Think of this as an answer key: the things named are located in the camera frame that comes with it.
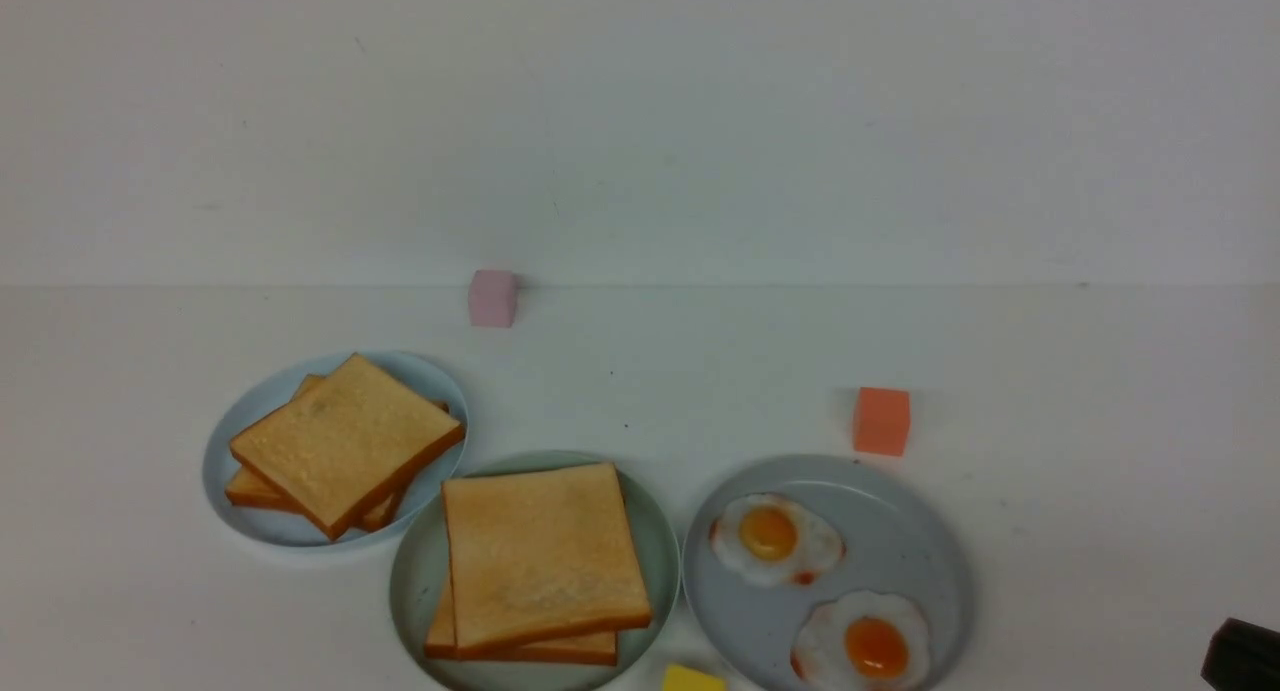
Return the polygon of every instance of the plate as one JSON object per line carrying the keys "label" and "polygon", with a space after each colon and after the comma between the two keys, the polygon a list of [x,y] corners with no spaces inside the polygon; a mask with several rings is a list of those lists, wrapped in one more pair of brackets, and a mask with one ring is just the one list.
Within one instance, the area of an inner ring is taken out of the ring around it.
{"label": "plate", "polygon": [[[712,553],[710,527],[732,499],[772,491],[836,527],[849,548],[809,586],[748,586]],[[955,664],[973,622],[974,592],[960,546],[924,503],[855,459],[788,456],[745,468],[703,503],[685,537],[685,594],[716,650],[772,691],[812,691],[791,669],[791,644],[814,607],[849,591],[906,596],[929,624],[931,671],[918,690]]]}
{"label": "plate", "polygon": [[[503,459],[467,476],[504,476],[550,471],[603,459],[571,450],[535,450]],[[620,467],[627,521],[644,573],[653,622],[648,628],[618,633],[618,665],[576,665],[517,662],[451,662],[429,659],[422,651],[426,631],[449,567],[444,531],[444,503],[436,496],[422,509],[401,540],[392,567],[392,621],[408,655],[438,683],[453,691],[590,691],[626,672],[653,645],[680,595],[680,543],[671,523],[644,486]]]}
{"label": "plate", "polygon": [[[344,362],[352,353],[324,354],[324,357],[306,360],[302,363],[297,363],[297,366],[275,372],[268,380],[247,390],[223,415],[221,421],[218,422],[212,435],[209,438],[209,445],[205,448],[204,481],[209,503],[212,504],[215,512],[228,526],[250,539],[274,546],[310,550],[338,548],[351,550],[403,531],[413,514],[439,494],[440,482],[453,476],[453,472],[458,468],[458,463],[462,461],[462,454],[466,452],[466,439],[452,449],[445,450],[440,458],[434,459],[430,466],[413,477],[398,512],[396,512],[396,521],[374,534],[352,528],[333,544],[329,543],[319,528],[303,518],[302,514],[247,509],[230,504],[223,489],[227,488],[227,482],[241,467],[239,462],[232,458],[228,449],[232,438],[237,433],[243,431],[244,427],[250,427],[257,418],[271,413],[280,404],[287,403],[292,398],[293,392],[297,392],[298,385],[302,384],[302,377],[306,377],[308,372],[328,375],[333,372],[333,369],[338,369],[339,363]],[[397,381],[410,386],[410,389],[424,395],[424,398],[448,401],[449,416],[470,427],[467,424],[467,401],[462,398],[462,389],[460,389],[457,381],[448,372],[444,372],[444,369],[419,357],[419,354],[404,352],[358,353],[371,360],[371,362],[378,363],[383,371],[389,372]]]}

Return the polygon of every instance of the green plate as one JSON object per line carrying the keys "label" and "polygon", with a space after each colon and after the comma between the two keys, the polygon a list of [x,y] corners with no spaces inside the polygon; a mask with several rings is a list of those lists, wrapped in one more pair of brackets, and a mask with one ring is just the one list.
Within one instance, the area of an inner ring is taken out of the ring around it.
{"label": "green plate", "polygon": [[[467,473],[504,476],[599,463],[603,459],[571,450],[535,450]],[[422,653],[426,630],[449,567],[449,541],[444,532],[444,503],[435,495],[413,520],[396,552],[392,566],[392,621],[401,644],[436,682],[454,691],[590,691],[604,686],[644,655],[667,623],[680,592],[680,544],[658,502],[635,479],[618,468],[622,495],[640,572],[644,573],[653,622],[648,628],[618,633],[618,665],[577,665],[517,662],[449,662]]]}

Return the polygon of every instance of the plate rim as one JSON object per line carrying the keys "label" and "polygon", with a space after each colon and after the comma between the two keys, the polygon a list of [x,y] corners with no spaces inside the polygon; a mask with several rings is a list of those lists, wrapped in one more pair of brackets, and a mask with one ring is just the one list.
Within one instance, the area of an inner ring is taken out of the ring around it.
{"label": "plate rim", "polygon": [[[653,500],[653,505],[654,505],[654,508],[658,509],[658,513],[662,517],[663,525],[666,526],[666,531],[667,531],[666,539],[667,539],[667,541],[669,544],[669,549],[673,552],[673,555],[675,555],[673,569],[671,569],[671,571],[673,571],[673,577],[675,577],[675,582],[676,582],[676,590],[671,595],[671,601],[668,604],[666,604],[667,608],[663,610],[663,613],[662,614],[654,613],[654,619],[657,621],[660,617],[662,621],[659,623],[658,631],[654,632],[653,639],[649,641],[648,646],[645,646],[645,649],[643,651],[640,651],[640,655],[636,655],[636,658],[630,664],[627,664],[626,667],[621,668],[617,672],[617,674],[609,677],[608,679],[600,682],[599,685],[594,685],[594,686],[590,686],[590,687],[575,687],[575,691],[598,691],[599,688],[603,688],[603,687],[605,687],[605,686],[608,686],[611,683],[616,683],[618,679],[621,679],[621,678],[626,677],[627,674],[635,672],[636,664],[639,664],[639,662],[641,659],[644,659],[644,656],[648,655],[649,651],[653,650],[653,647],[658,642],[659,637],[662,637],[662,635],[668,631],[668,623],[671,622],[671,617],[672,617],[673,613],[676,613],[676,607],[680,605],[680,600],[684,598],[684,594],[685,594],[685,591],[684,591],[684,586],[685,586],[685,577],[684,577],[684,572],[685,572],[684,545],[681,544],[680,534],[676,532],[675,523],[671,522],[671,514],[668,514],[667,509],[664,509],[663,505],[658,502],[658,498],[653,495],[653,491],[649,490],[649,486],[645,486],[644,482],[641,482],[639,479],[636,479],[631,473],[627,473],[625,459],[609,458],[609,457],[603,456],[603,454],[590,453],[590,450],[567,450],[567,449],[518,450],[518,453],[508,454],[508,456],[504,456],[502,458],[493,459],[492,462],[485,463],[484,466],[467,470],[465,473],[458,473],[458,479],[475,477],[475,476],[506,476],[506,473],[485,473],[485,472],[492,471],[494,467],[498,467],[498,466],[500,466],[503,463],[517,462],[517,459],[538,459],[540,457],[556,457],[556,458],[563,458],[563,459],[580,459],[581,462],[584,462],[581,465],[566,465],[566,466],[554,467],[554,468],[570,468],[572,466],[585,466],[588,463],[612,463],[614,466],[614,468],[617,468],[618,473],[622,473],[622,476],[627,477],[631,482],[635,482],[635,485],[641,491],[644,491],[644,494],[646,496],[649,496],[649,500]],[[553,471],[553,468],[548,468],[545,471]],[[426,502],[426,504],[422,505],[422,511],[425,511],[426,507],[429,507],[430,504],[436,504],[436,503],[443,504],[440,494],[436,494],[435,496],[430,498]],[[396,585],[394,585],[394,581],[396,581],[396,576],[397,576],[397,569],[401,567],[401,557],[402,557],[402,554],[407,553],[407,550],[404,548],[404,544],[406,544],[407,539],[410,537],[410,531],[412,531],[412,527],[415,527],[416,523],[426,523],[424,521],[426,517],[428,517],[428,514],[424,514],[424,513],[415,514],[413,521],[411,523],[408,523],[408,526],[404,528],[404,532],[401,536],[401,540],[398,541],[398,544],[396,546],[396,554],[392,557],[390,572],[387,575],[387,605],[388,605],[388,612],[389,612],[388,616],[389,616],[389,622],[392,624],[392,631],[396,633],[396,640],[399,641],[401,650],[408,658],[408,660],[412,662],[412,664],[415,665],[415,668],[417,668],[424,676],[426,676],[428,678],[430,678],[433,682],[439,683],[440,687],[448,688],[448,690],[453,691],[454,690],[453,686],[445,683],[444,681],[440,681],[433,673],[430,673],[429,671],[426,671],[425,668],[422,668],[422,664],[420,664],[419,660],[417,660],[417,658],[413,655],[413,651],[411,651],[404,645],[404,640],[401,637],[399,624],[396,622]]]}
{"label": "plate rim", "polygon": [[216,466],[216,463],[214,462],[214,457],[215,454],[225,454],[227,457],[230,457],[229,449],[214,448],[214,436],[215,433],[218,433],[219,427],[227,421],[227,417],[230,416],[236,406],[239,404],[247,395],[252,394],[252,392],[256,392],[261,386],[265,386],[270,384],[270,381],[274,381],[275,377],[289,376],[293,372],[302,371],[302,369],[314,366],[315,363],[328,363],[330,362],[330,360],[342,363],[342,360],[347,360],[352,357],[352,354],[361,354],[365,358],[370,358],[371,362],[375,363],[375,366],[379,366],[379,369],[381,367],[380,363],[376,362],[376,360],[372,357],[399,357],[402,360],[407,360],[407,362],[420,363],[421,366],[434,369],[435,372],[439,372],[444,377],[448,377],[449,384],[452,384],[453,388],[457,390],[458,401],[461,401],[461,407],[462,407],[461,416],[463,418],[467,418],[466,424],[467,433],[465,436],[462,436],[462,441],[458,441],[458,444],[448,449],[448,450],[458,449],[458,454],[453,462],[453,467],[448,468],[445,477],[452,479],[454,473],[458,472],[458,468],[462,466],[462,459],[466,457],[467,441],[470,441],[471,439],[472,435],[471,430],[472,427],[475,427],[475,418],[471,417],[471,404],[467,402],[466,390],[463,390],[462,385],[458,384],[457,377],[454,377],[454,375],[449,372],[448,369],[442,367],[439,363],[435,362],[435,360],[431,360],[425,354],[420,354],[417,352],[407,352],[403,349],[348,349],[344,352],[315,354],[314,357],[298,360],[298,362],[296,363],[289,363],[289,366],[287,367],[276,369],[276,371],[270,372],[268,376],[260,377],[253,385],[248,386],[248,389],[238,394],[236,399],[233,399],[232,403],[227,406],[227,409],[224,409],[223,413],[219,415],[218,421],[214,422],[214,426],[210,427],[205,438],[205,453],[201,457],[200,462],[200,481],[201,485],[205,486],[205,503],[207,504],[209,509],[214,512],[215,517],[219,518],[223,526],[230,530],[233,534],[236,534],[238,539],[251,541],[255,546],[259,546],[261,549],[270,549],[296,555],[329,555],[337,553],[356,552],[387,541],[394,537],[397,534],[403,532],[410,526],[410,523],[412,523],[412,521],[417,517],[421,509],[426,508],[426,504],[431,503],[431,500],[435,498],[435,495],[433,495],[425,500],[421,500],[421,503],[419,503],[416,507],[408,509],[401,509],[398,512],[399,518],[396,518],[394,521],[389,522],[387,526],[379,528],[378,531],[365,532],[362,536],[347,540],[338,540],[330,544],[314,544],[302,546],[291,544],[279,544],[275,541],[262,539],[260,536],[247,534],[243,528],[239,528],[238,526],[236,526],[236,523],[232,523],[225,517],[224,509],[220,508],[219,505],[219,500],[214,498],[212,489],[218,486],[218,482],[211,482],[211,473],[214,473],[214,467]]}
{"label": "plate rim", "polygon": [[[686,568],[686,564],[690,563],[689,559],[691,558],[687,552],[687,545],[694,539],[695,536],[694,531],[696,530],[698,526],[696,522],[699,517],[701,517],[704,509],[707,509],[707,504],[710,503],[712,498],[719,494],[719,491],[726,486],[728,486],[732,481],[736,481],[737,479],[745,476],[745,473],[749,473],[755,468],[763,466],[780,463],[782,462],[782,459],[812,459],[812,462],[818,462],[824,465],[847,463],[850,467],[858,467],[860,472],[868,472],[872,473],[872,476],[882,477],[884,481],[891,482],[893,486],[897,486],[901,491],[905,491],[905,494],[908,494],[911,499],[914,499],[916,504],[919,504],[920,508],[923,508],[924,512],[929,516],[931,521],[936,523],[938,530],[943,534],[946,543],[950,544],[951,546],[950,550],[952,552],[952,555],[955,555],[955,559],[957,560],[957,568],[955,569],[955,573],[957,581],[963,586],[964,592],[960,594],[961,599],[960,600],[961,621],[959,632],[960,642],[956,646],[956,649],[951,653],[951,656],[946,660],[946,663],[941,664],[937,669],[934,669],[932,677],[929,677],[927,682],[924,682],[924,685],[915,687],[915,691],[928,691],[929,688],[937,687],[937,685],[943,682],[947,678],[947,676],[950,676],[950,673],[955,669],[956,664],[964,656],[965,649],[969,646],[972,641],[973,630],[975,626],[977,607],[978,607],[978,599],[977,599],[978,590],[973,580],[973,568],[969,563],[968,555],[964,553],[964,548],[960,545],[959,539],[956,539],[955,532],[951,531],[951,527],[943,521],[942,514],[938,514],[932,505],[929,505],[928,503],[924,502],[924,499],[920,498],[919,494],[911,490],[905,482],[900,481],[892,473],[888,473],[884,470],[877,468],[872,465],[863,463],[860,459],[856,458],[838,457],[832,454],[804,453],[804,454],[777,454],[762,459],[754,459],[751,463],[736,468],[733,472],[728,473],[728,476],[723,476],[722,480],[718,481],[718,484],[713,486],[713,489],[709,490],[707,495],[704,495],[703,500],[698,503],[698,508],[694,511],[694,514],[691,514],[690,517],[689,528],[685,530],[685,540],[682,541],[680,548],[681,550],[680,576],[681,576],[682,595],[685,596],[685,604],[689,607],[689,614],[692,617],[694,624],[698,627],[698,631],[703,635],[704,639],[707,639],[712,649],[716,650],[716,655],[728,668],[731,668],[732,672],[750,681],[751,683],[756,685],[759,683],[759,681],[744,673],[742,669],[740,669],[737,664],[732,659],[730,659],[724,654],[724,651],[721,650],[719,645],[712,637],[712,635],[707,632],[707,626],[703,623],[703,618],[698,613],[698,605],[694,603],[694,592],[690,590],[691,585],[686,582],[689,578],[689,569]],[[801,480],[804,479],[791,479],[790,481],[801,481]],[[829,480],[813,479],[813,481],[828,482]]]}

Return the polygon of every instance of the egg white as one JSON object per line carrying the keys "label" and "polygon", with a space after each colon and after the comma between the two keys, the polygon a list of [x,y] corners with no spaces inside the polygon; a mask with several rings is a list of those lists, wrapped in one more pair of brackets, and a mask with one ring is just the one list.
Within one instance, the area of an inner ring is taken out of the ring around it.
{"label": "egg white", "polygon": [[[796,546],[790,555],[764,560],[742,545],[739,536],[742,520],[759,507],[781,509],[795,523]],[[794,582],[801,575],[809,575],[812,582],[831,571],[845,555],[845,541],[831,523],[791,499],[778,494],[750,494],[731,500],[716,520],[712,553],[748,585],[769,587]]]}
{"label": "egg white", "polygon": [[[906,669],[895,678],[867,678],[845,653],[845,631],[860,618],[891,623],[906,642]],[[920,609],[896,594],[854,591],[819,605],[800,627],[791,665],[819,691],[910,691],[929,676],[929,624]]]}

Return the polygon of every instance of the sunny side up egg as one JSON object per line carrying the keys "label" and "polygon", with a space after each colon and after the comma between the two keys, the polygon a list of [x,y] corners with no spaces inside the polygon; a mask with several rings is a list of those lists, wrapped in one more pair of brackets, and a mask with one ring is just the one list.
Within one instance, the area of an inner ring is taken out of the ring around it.
{"label": "sunny side up egg", "polygon": [[712,553],[751,586],[813,584],[845,557],[831,523],[777,494],[731,500],[712,522]]}
{"label": "sunny side up egg", "polygon": [[819,691],[910,691],[929,676],[929,626],[909,599],[854,591],[813,610],[791,668]]}

